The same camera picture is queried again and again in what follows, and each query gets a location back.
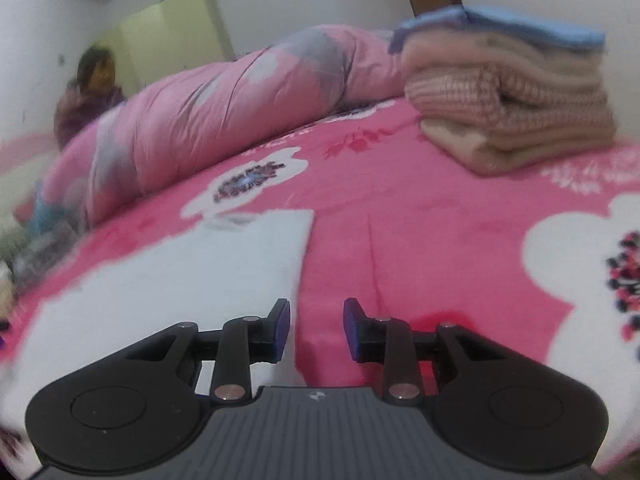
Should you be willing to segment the blue striped garment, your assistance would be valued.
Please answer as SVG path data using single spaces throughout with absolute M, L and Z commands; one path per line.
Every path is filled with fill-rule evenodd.
M 59 203 L 47 202 L 41 188 L 41 183 L 37 182 L 32 192 L 13 211 L 14 218 L 30 235 L 49 233 L 62 222 L 73 220 L 70 210 Z

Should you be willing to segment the yellow green wardrobe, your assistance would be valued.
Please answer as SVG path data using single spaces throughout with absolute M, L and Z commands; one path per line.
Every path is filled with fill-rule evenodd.
M 126 96 L 169 75 L 235 59 L 216 0 L 163 0 L 127 16 L 96 44 L 110 49 Z

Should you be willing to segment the woman in purple jacket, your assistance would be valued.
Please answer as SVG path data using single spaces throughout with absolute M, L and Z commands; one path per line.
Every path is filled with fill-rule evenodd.
M 85 50 L 76 77 L 68 82 L 56 104 L 54 136 L 58 149 L 62 151 L 85 126 L 125 101 L 122 87 L 116 84 L 112 51 L 104 47 Z

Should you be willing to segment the white cloth garment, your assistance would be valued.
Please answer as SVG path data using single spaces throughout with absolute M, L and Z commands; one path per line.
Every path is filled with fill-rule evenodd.
M 313 221 L 308 209 L 228 214 L 99 266 L 44 300 L 1 389 L 27 398 L 169 325 L 214 330 L 294 300 Z

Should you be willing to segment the pink grey rolled duvet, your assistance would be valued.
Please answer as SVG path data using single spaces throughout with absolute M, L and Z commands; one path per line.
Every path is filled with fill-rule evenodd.
M 255 144 L 403 91 L 399 60 L 380 35 L 314 26 L 236 61 L 150 84 L 85 126 L 41 191 L 72 221 L 96 226 Z

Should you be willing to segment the stack of folded blankets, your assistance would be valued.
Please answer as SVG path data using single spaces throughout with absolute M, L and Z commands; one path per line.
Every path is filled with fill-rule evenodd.
M 605 43 L 597 29 L 459 4 L 401 23 L 390 54 L 427 140 L 495 176 L 613 145 Z

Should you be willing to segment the grey striped clothes pile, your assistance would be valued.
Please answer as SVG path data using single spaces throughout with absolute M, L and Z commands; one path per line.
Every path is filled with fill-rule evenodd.
M 2 234 L 1 261 L 8 266 L 17 292 L 24 294 L 38 285 L 78 240 L 78 234 L 66 223 L 40 235 L 29 235 L 23 228 Z

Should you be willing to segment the pink floral bed blanket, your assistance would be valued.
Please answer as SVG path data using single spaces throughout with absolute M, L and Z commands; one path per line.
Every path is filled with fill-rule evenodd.
M 345 299 L 418 330 L 475 330 L 596 390 L 611 468 L 639 446 L 639 295 L 616 292 L 613 261 L 639 227 L 639 148 L 550 162 L 498 178 L 466 171 L 427 141 L 404 101 L 319 122 L 228 159 L 137 203 L 87 235 L 30 295 L 2 337 L 1 371 L 44 300 L 99 266 L 228 214 L 314 214 L 288 356 L 255 385 L 360 386 L 375 369 L 349 357 Z M 27 398 L 1 389 L 1 461 L 39 466 Z

